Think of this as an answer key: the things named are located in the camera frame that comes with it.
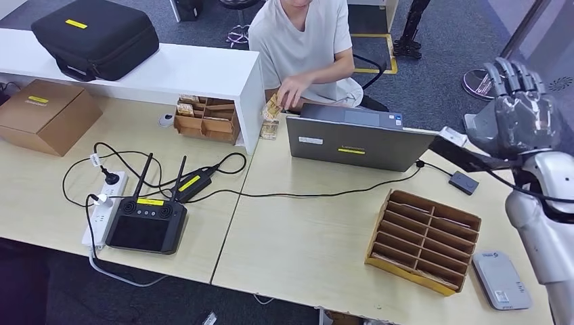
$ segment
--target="white cable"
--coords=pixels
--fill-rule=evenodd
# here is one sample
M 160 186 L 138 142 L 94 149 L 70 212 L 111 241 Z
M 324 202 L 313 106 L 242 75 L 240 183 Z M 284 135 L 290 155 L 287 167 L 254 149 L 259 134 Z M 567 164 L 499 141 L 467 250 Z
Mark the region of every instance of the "white cable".
M 115 275 L 115 274 L 112 274 L 112 273 L 110 273 L 110 272 L 106 272 L 106 271 L 100 269 L 100 268 L 94 263 L 94 261 L 93 261 L 93 250 L 92 250 L 92 249 L 90 249 L 90 251 L 89 251 L 88 258 L 89 258 L 89 260 L 90 260 L 90 265 L 93 267 L 94 270 L 98 271 L 99 273 L 104 274 L 104 275 L 107 275 L 107 276 L 109 276 L 109 277 L 111 277 L 111 278 L 114 278 L 114 279 L 116 279 L 116 280 L 120 280 L 121 282 L 125 282 L 125 283 L 127 283 L 127 284 L 131 284 L 132 286 L 138 286 L 138 287 L 140 287 L 140 288 L 146 288 L 146 287 L 149 287 L 149 286 L 153 286 L 154 284 L 156 284 L 156 283 L 160 282 L 161 280 L 163 280 L 163 279 L 165 279 L 165 278 L 168 277 L 168 276 L 162 276 L 161 278 L 159 278 L 159 279 L 157 279 L 157 280 L 155 280 L 155 281 L 153 281 L 153 282 L 146 283 L 146 284 L 139 284 L 139 283 L 130 281 L 130 280 L 128 280 L 128 279 L 124 279 L 124 278 L 122 278 L 121 276 L 117 276 L 117 275 Z
M 267 305 L 268 303 L 272 302 L 273 300 L 275 300 L 275 298 L 269 298 L 268 301 L 262 302 L 261 300 L 259 300 L 259 297 L 256 294 L 253 294 L 253 296 L 255 297 L 255 300 L 257 300 L 258 303 L 260 303 L 264 306 Z

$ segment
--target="white t-shirt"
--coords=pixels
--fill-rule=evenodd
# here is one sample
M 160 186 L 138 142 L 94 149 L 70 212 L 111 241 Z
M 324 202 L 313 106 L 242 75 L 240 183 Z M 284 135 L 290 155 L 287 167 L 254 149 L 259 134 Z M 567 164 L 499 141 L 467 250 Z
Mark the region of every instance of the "white t-shirt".
M 249 28 L 249 49 L 261 54 L 263 85 L 275 89 L 289 76 L 325 68 L 334 55 L 351 48 L 347 0 L 313 0 L 301 32 L 289 20 L 280 0 L 268 0 Z M 311 85 L 302 97 L 355 107 L 363 89 L 351 78 Z

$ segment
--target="cardboard box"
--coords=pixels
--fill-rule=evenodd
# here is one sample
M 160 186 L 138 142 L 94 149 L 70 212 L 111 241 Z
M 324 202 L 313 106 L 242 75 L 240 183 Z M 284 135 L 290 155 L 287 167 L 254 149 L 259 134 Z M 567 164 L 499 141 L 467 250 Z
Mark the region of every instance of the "cardboard box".
M 194 104 L 193 117 L 176 112 L 173 126 L 177 132 L 188 137 L 235 144 L 240 126 L 233 102 L 203 97 L 200 99 L 203 103 Z
M 34 80 L 0 106 L 0 137 L 63 156 L 101 115 L 83 88 Z
M 450 296 L 462 290 L 480 227 L 476 215 L 391 190 L 365 264 Z

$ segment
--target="case handle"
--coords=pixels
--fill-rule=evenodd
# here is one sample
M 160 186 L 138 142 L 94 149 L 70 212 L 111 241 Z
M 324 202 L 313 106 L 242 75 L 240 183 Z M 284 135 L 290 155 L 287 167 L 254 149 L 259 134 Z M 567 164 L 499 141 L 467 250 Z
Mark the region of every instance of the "case handle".
M 71 69 L 62 59 L 58 57 L 56 57 L 56 64 L 58 65 L 58 68 L 60 69 L 60 71 L 62 71 L 63 74 L 72 79 L 75 79 L 77 81 L 83 81 L 85 83 L 95 80 L 95 76 L 90 70 L 86 71 L 86 74 L 81 74 L 80 72 Z

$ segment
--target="black antenna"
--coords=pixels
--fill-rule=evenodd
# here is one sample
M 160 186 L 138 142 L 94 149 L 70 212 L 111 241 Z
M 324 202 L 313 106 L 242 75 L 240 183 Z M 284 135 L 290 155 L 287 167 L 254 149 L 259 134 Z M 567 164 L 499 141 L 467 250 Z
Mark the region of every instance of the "black antenna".
M 171 194 L 171 198 L 169 199 L 171 202 L 175 202 L 175 197 L 177 196 L 177 191 L 179 190 L 179 181 L 181 180 L 181 175 L 183 174 L 183 168 L 185 166 L 186 160 L 187 156 L 183 156 L 183 160 L 181 161 L 181 165 L 179 166 L 179 173 L 177 174 L 177 178 L 175 179 L 175 186 L 173 187 L 173 193 Z
M 139 196 L 139 192 L 141 191 L 141 186 L 144 184 L 144 179 L 146 178 L 146 174 L 148 173 L 148 169 L 150 168 L 150 164 L 152 163 L 152 158 L 154 157 L 153 153 L 150 153 L 148 156 L 148 160 L 146 161 L 146 165 L 143 166 L 144 170 L 141 172 L 141 176 L 139 177 L 139 181 L 137 182 L 137 186 L 135 187 L 135 191 L 133 192 L 133 197 L 137 198 Z

